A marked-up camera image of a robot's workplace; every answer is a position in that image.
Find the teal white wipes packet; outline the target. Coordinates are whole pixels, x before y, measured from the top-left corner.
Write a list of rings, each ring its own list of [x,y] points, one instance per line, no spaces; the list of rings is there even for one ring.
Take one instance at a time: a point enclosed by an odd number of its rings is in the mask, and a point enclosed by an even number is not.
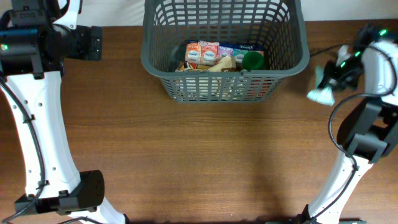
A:
[[[315,88],[307,93],[307,98],[322,105],[333,106],[335,99],[330,86],[321,87],[321,81],[325,77],[324,70],[320,66],[315,67]]]

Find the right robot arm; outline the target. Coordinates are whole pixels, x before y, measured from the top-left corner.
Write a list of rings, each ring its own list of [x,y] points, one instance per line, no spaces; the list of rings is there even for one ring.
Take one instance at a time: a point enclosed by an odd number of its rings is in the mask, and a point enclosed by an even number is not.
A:
[[[338,45],[336,60],[315,70],[308,99],[333,106],[328,134],[339,150],[321,192],[293,223],[341,223],[364,174],[397,145],[397,33],[375,26]]]

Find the orange spaghetti packet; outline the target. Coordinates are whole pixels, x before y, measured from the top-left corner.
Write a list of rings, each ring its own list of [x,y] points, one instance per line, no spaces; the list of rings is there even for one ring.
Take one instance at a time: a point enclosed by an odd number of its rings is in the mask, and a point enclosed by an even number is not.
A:
[[[180,62],[177,72],[195,72],[197,65]],[[202,77],[179,78],[174,81],[177,95],[182,101],[259,101],[266,95],[271,85],[270,79],[257,77],[222,77],[221,91],[217,97],[201,97],[199,81]]]

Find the grey plastic shopping basket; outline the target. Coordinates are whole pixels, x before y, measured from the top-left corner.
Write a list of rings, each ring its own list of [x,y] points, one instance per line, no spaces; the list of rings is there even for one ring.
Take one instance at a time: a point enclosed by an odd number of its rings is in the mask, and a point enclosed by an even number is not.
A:
[[[299,0],[146,1],[141,62],[179,103],[262,101],[304,70]]]

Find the beige paper bag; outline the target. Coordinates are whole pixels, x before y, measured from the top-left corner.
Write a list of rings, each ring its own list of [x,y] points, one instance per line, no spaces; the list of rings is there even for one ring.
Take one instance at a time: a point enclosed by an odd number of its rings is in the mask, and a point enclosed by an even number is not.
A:
[[[225,56],[219,59],[215,65],[197,65],[196,72],[236,72],[237,66],[233,56]],[[217,97],[221,91],[221,77],[200,78],[199,95],[201,97]]]

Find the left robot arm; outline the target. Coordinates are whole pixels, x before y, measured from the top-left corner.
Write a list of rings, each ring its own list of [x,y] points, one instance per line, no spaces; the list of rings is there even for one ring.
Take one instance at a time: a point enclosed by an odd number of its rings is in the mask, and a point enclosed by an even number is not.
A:
[[[99,170],[72,159],[61,107],[64,60],[100,60],[102,30],[80,26],[81,1],[13,1],[1,16],[1,91],[11,107],[26,186],[15,217],[55,212],[69,222],[127,223]]]

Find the multicolour tissue multipack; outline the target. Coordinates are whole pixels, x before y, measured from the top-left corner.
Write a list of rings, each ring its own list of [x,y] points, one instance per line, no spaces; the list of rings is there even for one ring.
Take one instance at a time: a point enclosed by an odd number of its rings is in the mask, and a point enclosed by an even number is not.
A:
[[[236,63],[242,64],[243,57],[248,52],[259,52],[264,55],[261,45],[230,44],[208,42],[204,40],[187,40],[185,61],[196,65],[215,65],[225,56],[233,56]]]

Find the green lid jar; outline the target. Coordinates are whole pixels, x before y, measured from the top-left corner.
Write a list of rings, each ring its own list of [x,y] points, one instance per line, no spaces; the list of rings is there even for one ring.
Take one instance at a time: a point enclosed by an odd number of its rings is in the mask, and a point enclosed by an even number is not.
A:
[[[248,52],[244,55],[242,61],[243,69],[262,70],[264,68],[264,56],[259,52]]]

